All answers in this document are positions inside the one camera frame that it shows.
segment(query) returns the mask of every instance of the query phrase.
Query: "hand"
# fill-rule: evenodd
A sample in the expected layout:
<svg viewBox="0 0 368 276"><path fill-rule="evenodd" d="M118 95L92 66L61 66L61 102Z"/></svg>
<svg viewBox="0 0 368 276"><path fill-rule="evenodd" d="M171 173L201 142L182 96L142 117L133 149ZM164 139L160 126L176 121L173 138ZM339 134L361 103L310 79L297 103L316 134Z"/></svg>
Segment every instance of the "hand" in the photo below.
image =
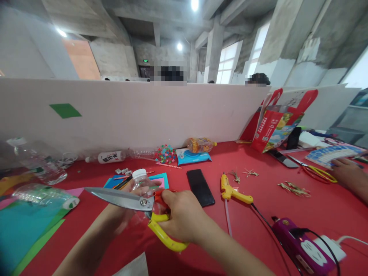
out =
<svg viewBox="0 0 368 276"><path fill-rule="evenodd" d="M340 158L331 161L335 166L332 167L332 175L339 184L343 184L354 192L361 188L368 188L368 175L360 169L354 162Z"/></svg>
<svg viewBox="0 0 368 276"><path fill-rule="evenodd" d="M159 225L169 236L182 242L199 244L206 238L209 229L218 228L191 191L173 193L165 190L162 198L170 207L171 214L169 221L159 222Z"/></svg>
<svg viewBox="0 0 368 276"><path fill-rule="evenodd" d="M159 181L152 181L154 185L160 185ZM149 187L142 187L132 191L134 186L134 180L131 179L128 184L122 189L123 192L131 192L138 196L144 195ZM122 233L122 231L128 226L130 219L134 216L134 211L126 208L122 208L113 204L108 204L106 208L100 213L100 215L93 222L91 228L99 231L113 231L115 236Z"/></svg>

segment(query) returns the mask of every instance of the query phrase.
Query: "scissors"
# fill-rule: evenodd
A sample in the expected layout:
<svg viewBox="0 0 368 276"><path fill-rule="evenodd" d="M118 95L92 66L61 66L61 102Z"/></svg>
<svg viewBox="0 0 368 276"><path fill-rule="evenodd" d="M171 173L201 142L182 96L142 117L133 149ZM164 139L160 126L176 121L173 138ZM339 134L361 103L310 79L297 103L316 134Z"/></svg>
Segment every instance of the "scissors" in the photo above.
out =
<svg viewBox="0 0 368 276"><path fill-rule="evenodd" d="M166 208L166 210L170 210L169 206L163 201L161 197L161 193L163 190L155 191L152 197L145 198L135 194L107 188L85 187L84 189L113 205L145 212L146 216L150 220L148 222L148 227L156 234L161 242L172 251L181 252L188 247L189 243L181 243L172 240L157 223L167 221L170 218L170 215L167 213L157 215L153 212L154 204L161 204L163 207Z"/></svg>
<svg viewBox="0 0 368 276"><path fill-rule="evenodd" d="M325 172L324 170L321 170L319 168L309 166L303 162L300 162L298 159L288 155L289 158L294 160L296 163L299 163L303 171L305 171L310 177L322 182L322 183L337 183L336 178L334 178L332 175L330 175L328 172Z"/></svg>

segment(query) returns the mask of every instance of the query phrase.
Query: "bottle cap lid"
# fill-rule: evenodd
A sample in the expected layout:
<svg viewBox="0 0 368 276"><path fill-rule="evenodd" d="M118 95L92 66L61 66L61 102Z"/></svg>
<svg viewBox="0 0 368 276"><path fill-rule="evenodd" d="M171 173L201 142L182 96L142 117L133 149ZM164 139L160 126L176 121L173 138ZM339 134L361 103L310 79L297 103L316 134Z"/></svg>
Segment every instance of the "bottle cap lid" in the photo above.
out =
<svg viewBox="0 0 368 276"><path fill-rule="evenodd" d="M20 145L27 143L27 141L23 137L17 137L17 138L12 138L12 139L7 140L7 143L10 146L16 147L16 146L20 146Z"/></svg>
<svg viewBox="0 0 368 276"><path fill-rule="evenodd" d="M147 172L145 169L139 169L133 172L133 179L136 179L140 176L145 176L147 175Z"/></svg>
<svg viewBox="0 0 368 276"><path fill-rule="evenodd" d="M63 203L62 207L66 210L71 210L78 205L79 201L78 197L71 197Z"/></svg>

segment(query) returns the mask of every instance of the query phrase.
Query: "dried twig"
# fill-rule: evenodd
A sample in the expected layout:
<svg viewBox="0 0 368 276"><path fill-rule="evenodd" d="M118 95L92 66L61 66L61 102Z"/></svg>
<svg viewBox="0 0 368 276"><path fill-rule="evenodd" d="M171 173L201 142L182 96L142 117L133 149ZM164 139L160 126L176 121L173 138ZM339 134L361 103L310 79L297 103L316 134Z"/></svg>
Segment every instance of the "dried twig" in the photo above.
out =
<svg viewBox="0 0 368 276"><path fill-rule="evenodd" d="M281 186L285 190L290 191L297 196L311 197L310 191L305 190L304 188L299 188L298 186L294 185L291 182L288 182L288 181L285 181L285 182L287 185L285 185L284 183L279 183L278 186Z"/></svg>
<svg viewBox="0 0 368 276"><path fill-rule="evenodd" d="M252 169L250 171L248 171L247 169L244 169L244 170L246 170L246 172L243 172L243 173L247 174L247 176L246 176L247 178L248 178L248 176L251 176L251 175L254 175L256 177L259 176L259 174L254 172Z"/></svg>
<svg viewBox="0 0 368 276"><path fill-rule="evenodd" d="M228 172L227 174L232 174L235 177L235 179L233 181L240 184L240 177L238 177L237 173L234 172L234 170L232 170L231 172Z"/></svg>

